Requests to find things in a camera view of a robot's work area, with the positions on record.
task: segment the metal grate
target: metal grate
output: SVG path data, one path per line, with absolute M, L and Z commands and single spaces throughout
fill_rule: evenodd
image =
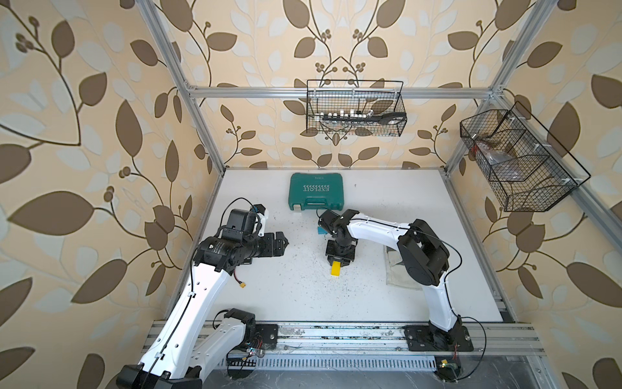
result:
M 407 120 L 403 84 L 385 80 L 308 80 L 307 134 L 400 136 Z
M 248 369 L 260 370 L 362 370 L 375 372 L 434 372 L 436 363 L 434 357 L 412 355 L 281 355 L 267 354 L 263 358 L 252 357 L 255 366 Z M 231 367 L 242 366 L 242 362 L 233 362 Z M 217 366 L 225 369 L 223 359 Z
M 540 142 L 521 120 L 525 111 L 514 105 L 511 110 L 489 110 L 464 119 L 460 137 L 505 211 L 544 212 L 590 174 L 552 134 L 556 147 Z M 554 157 L 555 151 L 574 159 L 587 178 L 566 170 Z

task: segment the green tool case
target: green tool case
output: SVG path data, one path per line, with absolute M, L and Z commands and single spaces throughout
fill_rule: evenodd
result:
M 289 208 L 343 209 L 343 179 L 339 173 L 294 173 L 289 182 Z

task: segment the plastic bag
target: plastic bag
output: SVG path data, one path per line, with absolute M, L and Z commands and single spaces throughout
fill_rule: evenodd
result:
M 519 160 L 510 154 L 491 149 L 485 142 L 477 142 L 482 155 L 493 168 L 495 174 L 503 181 L 523 181 Z
M 387 285 L 399 288 L 422 290 L 420 283 L 412 279 L 403 265 L 399 251 L 384 247 L 384 264 L 387 269 Z

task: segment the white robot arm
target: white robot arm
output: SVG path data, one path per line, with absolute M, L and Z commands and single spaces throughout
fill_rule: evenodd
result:
M 262 355 L 253 347 L 255 316 L 230 309 L 217 331 L 195 347 L 210 308 L 236 266 L 253 258 L 282 256 L 289 244 L 282 232 L 264 233 L 267 210 L 234 209 L 216 236 L 197 247 L 185 287 L 149 350 L 137 365 L 125 365 L 116 384 L 127 389 L 201 389 L 218 362 L 239 347 L 249 356 Z
M 327 210 L 318 224 L 334 238 L 328 241 L 326 249 L 331 265 L 339 261 L 341 266 L 348 266 L 354 260 L 359 239 L 375 241 L 400 253 L 409 276 L 423 285 L 430 311 L 426 335 L 418 334 L 418 342 L 410 338 L 414 340 L 409 342 L 413 351 L 445 350 L 455 345 L 457 339 L 465 338 L 462 320 L 453 312 L 447 296 L 449 251 L 425 221 L 387 222 L 348 209 L 341 215 Z

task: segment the metal extrusion beam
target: metal extrusion beam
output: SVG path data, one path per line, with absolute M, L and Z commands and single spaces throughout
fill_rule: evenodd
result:
M 509 78 L 514 73 L 518 63 L 522 56 L 525 54 L 531 42 L 542 29 L 542 26 L 549 18 L 553 8 L 557 4 L 558 0 L 538 0 L 536 1 L 525 25 L 523 26 L 521 33 L 516 38 L 516 41 L 512 45 L 506 58 L 503 60 L 503 64 L 494 77 L 491 84 L 491 89 L 494 91 L 503 90 L 508 84 Z
M 495 104 L 502 110 L 509 110 L 512 108 L 512 103 L 503 95 L 503 93 L 496 93 L 493 95 Z M 546 139 L 542 138 L 537 131 L 533 128 L 530 122 L 522 121 L 530 130 L 531 133 L 543 144 L 549 144 Z M 559 158 L 556 153 L 553 156 L 558 162 L 568 171 L 572 172 L 572 169 L 568 167 L 566 162 Z M 602 201 L 596 196 L 586 185 L 581 185 L 572 191 L 570 196 L 576 201 L 577 205 L 585 212 L 590 218 L 592 223 L 602 232 L 602 234 L 609 240 L 609 242 L 622 253 L 622 222 L 620 219 L 606 207 Z
M 203 213 L 203 216 L 201 217 L 201 224 L 199 224 L 198 229 L 195 232 L 194 239 L 192 240 L 192 246 L 190 246 L 190 250 L 188 251 L 188 256 L 186 257 L 186 260 L 183 263 L 182 273 L 179 275 L 179 278 L 177 279 L 177 284 L 175 285 L 175 289 L 173 289 L 174 292 L 173 294 L 171 294 L 171 299 L 166 308 L 166 311 L 164 312 L 164 319 L 169 318 L 170 313 L 173 311 L 173 308 L 175 307 L 175 304 L 177 303 L 177 300 L 179 300 L 179 297 L 181 296 L 181 293 L 182 293 L 182 290 L 185 284 L 185 280 L 188 279 L 187 277 L 188 277 L 188 272 L 190 271 L 190 268 L 191 268 L 190 262 L 192 261 L 192 256 L 194 255 L 194 251 L 196 250 L 198 244 L 201 242 L 201 239 L 203 238 L 203 233 L 205 232 L 207 221 L 210 218 L 211 209 L 214 207 L 214 203 L 216 202 L 216 194 L 218 194 L 218 191 L 220 190 L 220 184 L 222 184 L 222 182 L 223 182 L 223 175 L 218 174 L 216 177 L 216 184 L 214 185 L 214 189 L 211 192 L 210 199 L 207 201 L 205 212 Z
M 305 88 L 260 88 L 260 87 L 191 87 L 193 98 L 305 98 Z M 403 98 L 475 98 L 490 97 L 488 88 L 403 88 Z
M 151 327 L 143 352 L 162 330 L 164 321 L 155 321 Z M 277 324 L 279 333 L 274 350 L 266 354 L 299 355 L 452 355 L 453 352 L 410 352 L 404 335 L 407 324 L 427 323 L 393 322 L 258 322 Z M 530 324 L 482 323 L 486 330 L 486 355 L 545 355 L 544 347 Z M 464 323 L 468 328 L 475 351 L 461 355 L 481 354 L 484 333 L 477 323 Z M 202 340 L 212 334 L 211 321 L 206 321 L 199 333 Z
M 162 54 L 162 60 L 169 69 L 170 76 L 179 91 L 179 96 L 183 100 L 186 108 L 188 108 L 190 118 L 197 127 L 199 138 L 201 138 L 202 143 L 207 148 L 208 154 L 211 156 L 214 168 L 219 174 L 224 174 L 225 165 L 223 164 L 220 154 L 218 153 L 216 143 L 211 137 L 197 102 L 187 91 L 188 81 L 183 75 L 181 64 L 177 60 L 177 55 L 175 54 L 173 46 L 169 42 L 166 31 L 164 30 L 164 27 L 162 26 L 162 23 L 157 15 L 156 6 L 151 0 L 137 0 L 136 2 L 145 24 L 149 28 L 151 35 L 153 35 L 155 44 Z
M 456 189 L 454 188 L 452 184 L 451 177 L 445 176 L 443 177 L 443 181 L 445 182 L 447 193 L 449 193 L 449 197 L 451 198 L 453 202 L 453 207 L 456 208 L 456 211 L 458 212 L 458 218 L 462 222 L 462 227 L 464 228 L 466 232 L 466 237 L 469 239 L 469 242 L 471 243 L 471 247 L 473 248 L 473 251 L 475 252 L 475 258 L 477 258 L 480 264 L 482 273 L 484 274 L 484 277 L 486 278 L 486 281 L 488 282 L 490 291 L 493 297 L 495 298 L 495 300 L 500 300 L 498 304 L 502 304 L 502 306 L 499 307 L 500 308 L 499 310 L 508 311 L 512 320 L 516 320 L 517 318 L 516 313 L 514 312 L 513 307 L 509 303 L 508 296 L 505 293 L 505 290 L 503 289 L 501 283 L 499 282 L 499 278 L 494 272 L 494 268 L 491 265 L 491 261 L 490 261 L 490 258 L 488 257 L 488 253 L 486 252 L 486 249 L 484 248 L 484 245 L 481 242 L 481 238 L 477 235 L 477 231 L 475 230 L 475 227 L 473 226 L 473 224 L 471 223 L 471 220 L 469 219 L 467 215 L 467 211 L 465 210 L 464 205 L 462 204 L 462 201 L 460 200 L 460 196 L 458 196 L 458 192 L 456 191 Z

